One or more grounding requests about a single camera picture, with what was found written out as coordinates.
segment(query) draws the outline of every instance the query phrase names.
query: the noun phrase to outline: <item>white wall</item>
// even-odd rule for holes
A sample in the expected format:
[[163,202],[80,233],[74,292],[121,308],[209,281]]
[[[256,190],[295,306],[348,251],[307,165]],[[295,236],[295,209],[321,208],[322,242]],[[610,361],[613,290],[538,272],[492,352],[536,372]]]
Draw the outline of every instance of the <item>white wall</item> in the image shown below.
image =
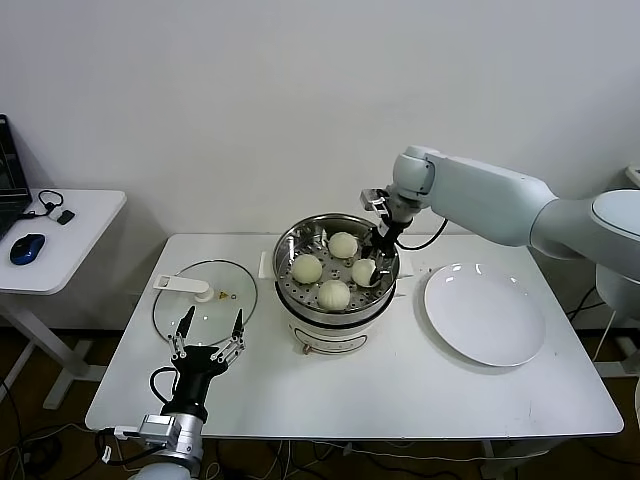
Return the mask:
[[[408,144],[598,191],[637,161],[639,16],[635,0],[2,2],[0,111],[31,182],[129,198],[38,303],[55,326],[123,326],[167,235],[360,213]],[[105,262],[107,293],[81,293]]]

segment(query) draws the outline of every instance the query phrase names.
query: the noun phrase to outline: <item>robotic arm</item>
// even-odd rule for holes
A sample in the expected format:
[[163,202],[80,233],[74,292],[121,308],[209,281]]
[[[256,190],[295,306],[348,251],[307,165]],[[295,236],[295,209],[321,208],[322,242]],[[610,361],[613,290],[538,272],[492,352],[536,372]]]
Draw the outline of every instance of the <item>robotic arm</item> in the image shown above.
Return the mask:
[[[144,467],[133,477],[135,480],[188,480],[199,477],[203,455],[202,426],[208,417],[204,404],[209,384],[213,378],[225,373],[245,349],[242,310],[238,311],[231,337],[223,346],[185,346],[194,312],[195,306],[192,306],[180,320],[175,335],[169,336],[174,368],[160,368],[151,376],[151,389],[164,404],[160,415],[145,415],[140,427],[118,426],[99,432],[99,435],[113,434],[119,440],[136,440],[150,447],[142,456],[160,457],[161,463]],[[178,374],[178,382],[173,389],[173,397],[167,401],[157,392],[153,380],[157,373],[173,370]],[[102,461],[108,465],[125,465],[135,460],[111,460],[111,448],[100,445],[99,441],[96,448],[102,455]]]
[[411,146],[396,159],[393,183],[363,190],[360,199],[381,219],[366,245],[378,265],[413,217],[431,207],[501,245],[531,246],[560,259],[588,258],[596,264],[602,299],[620,313],[640,315],[640,191],[563,200],[537,178]]

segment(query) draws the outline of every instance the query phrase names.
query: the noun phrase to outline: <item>white plate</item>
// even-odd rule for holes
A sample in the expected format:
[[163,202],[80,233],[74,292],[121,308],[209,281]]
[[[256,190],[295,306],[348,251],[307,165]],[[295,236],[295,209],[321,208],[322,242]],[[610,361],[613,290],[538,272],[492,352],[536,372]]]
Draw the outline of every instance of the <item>white plate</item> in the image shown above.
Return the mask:
[[521,365],[544,343],[545,322],[535,298],[490,265],[455,263],[438,270],[427,282],[424,302],[440,336],[480,363]]

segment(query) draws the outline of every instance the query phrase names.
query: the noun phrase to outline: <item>stainless steel steamer basket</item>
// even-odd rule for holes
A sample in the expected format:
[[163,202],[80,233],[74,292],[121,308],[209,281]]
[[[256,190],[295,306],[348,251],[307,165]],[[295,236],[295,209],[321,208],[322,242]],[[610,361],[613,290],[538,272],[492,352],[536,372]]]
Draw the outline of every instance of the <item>stainless steel steamer basket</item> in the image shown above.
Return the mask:
[[[352,280],[351,267],[360,259],[361,244],[375,225],[362,218],[328,213],[301,220],[280,237],[273,252],[276,289],[280,299],[298,318],[316,327],[348,329],[372,321],[389,305],[400,270],[398,252],[391,273],[382,275],[377,285],[363,288]],[[334,258],[329,252],[329,239],[338,232],[348,232],[358,239],[358,251],[350,259]],[[320,260],[322,277],[316,283],[303,285],[291,275],[293,260],[309,253]],[[342,312],[329,312],[318,305],[318,290],[327,280],[341,280],[351,291],[351,299]]]

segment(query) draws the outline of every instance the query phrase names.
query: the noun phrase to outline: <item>cable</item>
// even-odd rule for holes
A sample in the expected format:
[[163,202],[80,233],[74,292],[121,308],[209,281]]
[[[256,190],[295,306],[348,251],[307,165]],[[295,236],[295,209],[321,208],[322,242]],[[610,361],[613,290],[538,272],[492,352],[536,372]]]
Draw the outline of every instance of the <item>cable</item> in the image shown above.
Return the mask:
[[570,310],[568,312],[565,313],[565,315],[569,316],[569,315],[573,315],[576,312],[584,312],[585,310],[591,310],[592,308],[597,308],[597,307],[601,307],[602,305],[606,305],[605,302],[598,302],[598,303],[594,303],[593,305],[589,305],[587,307],[582,307],[580,310],[575,309],[575,310]]
[[160,450],[164,450],[164,448],[165,448],[164,445],[151,447],[129,458],[123,458],[122,460],[109,460],[107,462],[107,465],[112,465],[114,467],[121,467],[129,463],[137,462],[138,460],[148,457],[149,455],[153,455],[154,453],[159,452]]
[[153,392],[153,394],[158,398],[158,400],[160,400],[162,403],[166,405],[167,403],[169,403],[169,400],[164,398],[164,396],[162,396],[162,394],[156,388],[156,377],[159,374],[164,372],[175,372],[175,374],[178,375],[178,371],[173,367],[160,367],[155,372],[153,372],[149,377],[149,387],[151,388],[151,391]]
[[[213,467],[214,465],[217,467],[216,473],[214,473],[212,476],[209,476],[209,470],[211,470],[211,467]],[[220,464],[218,462],[211,462],[204,472],[204,480],[213,480],[220,474],[221,470],[222,469],[220,468]]]
[[367,459],[369,459],[369,461],[371,463],[376,465],[378,468],[381,468],[381,469],[386,470],[388,472],[410,473],[411,475],[415,475],[416,477],[420,477],[420,478],[437,478],[437,477],[441,477],[443,475],[448,475],[448,476],[450,476],[452,478],[455,478],[456,480],[462,480],[462,478],[460,478],[460,476],[456,475],[455,473],[453,473],[453,472],[451,472],[449,470],[442,470],[442,471],[436,472],[436,473],[420,473],[420,472],[415,472],[413,470],[409,470],[409,469],[406,469],[406,468],[388,467],[388,466],[383,465],[382,463],[378,462],[372,455],[365,455],[365,456],[367,457]]
[[[332,447],[342,448],[340,445],[336,445],[334,443],[329,442],[320,442],[314,440],[314,443],[319,443],[322,445],[331,445]],[[369,452],[366,450],[357,450],[352,448],[351,452],[362,453],[364,455],[376,455],[379,457],[393,457],[393,458],[409,458],[411,460],[444,460],[446,462],[475,462],[476,460],[527,460],[529,458],[541,457],[542,455],[546,455],[549,453],[549,450],[544,450],[536,453],[532,453],[530,455],[521,455],[521,456],[513,456],[513,457],[471,457],[471,458],[447,458],[447,457],[414,457],[413,455],[394,455],[392,453],[382,453],[382,452]]]
[[[48,193],[50,195],[54,195],[56,197],[58,197],[58,199],[60,200],[59,202],[45,202],[42,198],[42,194],[43,193]],[[47,207],[47,205],[53,205],[54,208],[55,207],[61,207],[62,204],[64,203],[64,195],[62,195],[60,192],[56,192],[55,190],[40,190],[38,192],[38,200],[40,200],[40,203],[42,204],[42,206],[44,208],[46,208],[47,210],[49,210],[49,207]]]
[[578,304],[578,307],[572,311],[573,313],[570,312],[571,313],[571,316],[569,317],[570,322],[573,322],[573,320],[583,310],[582,306],[584,305],[584,302],[586,302],[587,299],[591,296],[591,294],[595,291],[596,291],[596,286],[594,285],[587,291],[587,293],[584,294],[584,296],[582,297],[582,300],[580,300],[580,303]]
[[[9,385],[7,385],[4,377],[0,376],[0,382],[2,382],[2,386],[7,391],[7,397],[9,397],[9,401],[11,402],[11,406],[13,407],[13,413],[15,414],[15,417],[16,417],[16,425],[18,427],[18,444],[16,447],[18,450],[18,465],[22,470],[22,477],[26,478],[24,473],[24,463],[23,463],[24,461],[22,458],[22,450],[24,449],[24,436],[22,435],[22,422],[20,422],[20,413],[18,412],[18,406],[16,405],[16,401],[13,398],[11,389],[9,388]],[[10,460],[11,460],[11,457],[7,459],[7,463],[5,464],[5,478],[7,477],[7,473],[8,473],[7,467],[9,466]]]
[[329,458],[333,454],[333,452],[335,452],[333,447],[329,447],[329,449],[324,454],[324,456],[318,455],[318,451],[316,450],[316,444],[312,442],[311,445],[313,446],[313,456],[316,457],[316,460],[319,462],[324,462],[327,458]]
[[[116,438],[116,450],[118,450],[118,457],[120,458],[120,460],[124,459],[124,455],[122,455],[122,449],[120,448],[120,440],[118,439],[118,437]],[[129,473],[135,473],[135,472],[139,472],[140,470],[142,470],[141,468],[128,468],[126,465],[122,465],[122,469],[125,472],[129,472]]]
[[271,450],[271,453],[273,453],[276,461],[278,462],[278,467],[280,468],[280,479],[284,480],[284,463],[282,463],[282,459],[280,458],[280,450],[282,450],[282,442],[280,442],[280,447],[277,452],[276,452],[276,448],[268,442],[267,442],[267,447],[269,447],[269,450]]
[[593,453],[595,453],[596,455],[598,455],[599,457],[604,458],[605,460],[609,460],[610,462],[615,462],[615,463],[621,463],[622,465],[633,465],[635,467],[640,467],[640,462],[634,462],[632,460],[622,460],[620,458],[615,458],[615,457],[611,457],[609,455],[607,455],[606,453],[602,453],[600,450],[598,450],[596,447],[592,447],[591,445],[589,445],[585,440],[580,440],[580,442],[587,447],[589,450],[591,450]]
[[282,478],[287,478],[287,472],[289,471],[289,462],[291,461],[291,440],[289,440],[289,455],[287,456],[287,466],[284,468]]
[[[38,440],[44,440],[46,438],[49,437],[53,437],[54,435],[57,435],[58,433],[60,433],[61,431],[69,428],[69,427],[73,427],[76,430],[80,431],[80,432],[86,432],[86,433],[91,433],[91,434],[95,434],[95,432],[93,430],[87,430],[86,428],[82,428],[80,426],[79,423],[67,423],[64,425],[48,425],[46,427],[40,427],[37,428],[31,432],[29,432],[27,435],[24,436],[23,438],[23,443],[24,445],[30,444],[31,442],[37,442]],[[38,432],[42,432],[44,430],[49,430],[51,428],[56,428],[57,430],[48,433],[46,435],[41,435],[39,437],[36,438],[31,438],[33,437],[35,434],[37,434]],[[8,468],[9,468],[9,462],[11,462],[11,457],[13,455],[14,450],[17,450],[18,447],[16,445],[7,448],[4,452],[0,453],[0,457],[6,455],[7,453],[10,453],[11,455],[9,456],[9,458],[7,459],[7,463],[5,464],[5,478],[7,477],[7,473],[8,473]]]
[[402,245],[400,243],[400,240],[396,240],[396,245],[398,245],[398,247],[400,247],[403,250],[411,250],[411,251],[422,250],[423,248],[427,248],[429,245],[435,242],[440,235],[442,235],[442,232],[444,232],[444,229],[446,228],[447,223],[449,223],[449,220],[445,218],[444,221],[442,222],[442,225],[440,225],[440,228],[433,235],[433,237],[431,237],[427,242],[423,243],[422,245],[418,245],[417,247],[407,247],[405,245]]
[[269,468],[269,470],[267,471],[267,473],[265,473],[262,477],[254,477],[253,475],[247,475],[247,478],[252,478],[253,480],[265,480],[269,475],[271,475],[271,472],[273,472],[273,469],[276,468],[276,465],[278,464],[280,458],[280,451],[282,450],[282,442],[280,442],[280,447],[278,447],[278,452],[275,454],[275,458],[273,459],[273,463],[271,464],[271,467]]
[[600,343],[598,343],[598,348],[596,348],[596,353],[593,354],[593,357],[591,358],[592,362],[596,361],[596,358],[598,358],[598,354],[600,353],[600,348],[602,348],[602,344],[604,343],[604,339],[607,336],[607,333],[609,332],[609,328],[611,327],[611,324],[613,323],[613,319],[616,318],[616,312],[614,311],[611,314],[611,318],[609,319],[609,323],[607,323],[606,328],[604,329],[604,333],[602,334],[602,338],[600,339]]
[[[55,195],[56,197],[58,197],[58,202],[46,202],[43,198],[42,198],[42,194],[43,193],[47,193],[50,195]],[[61,207],[62,204],[64,203],[64,195],[62,195],[60,192],[56,192],[54,190],[40,190],[40,192],[38,192],[38,200],[40,201],[40,203],[42,204],[42,206],[44,207],[44,209],[46,210],[45,213],[36,213],[35,210],[29,210],[26,213],[23,213],[22,215],[20,215],[18,218],[20,220],[29,220],[31,218],[36,218],[36,217],[48,217],[49,214],[51,212],[53,212],[53,210],[55,210],[56,207]]]
[[289,442],[289,459],[291,460],[291,465],[297,468],[298,471],[308,473],[309,475],[313,475],[314,477],[319,478],[320,480],[328,480],[327,477],[325,477],[324,475],[321,475],[318,472],[314,472],[313,470],[308,468],[308,466],[301,466],[296,464],[295,457],[293,455],[293,452],[291,451],[291,442]]

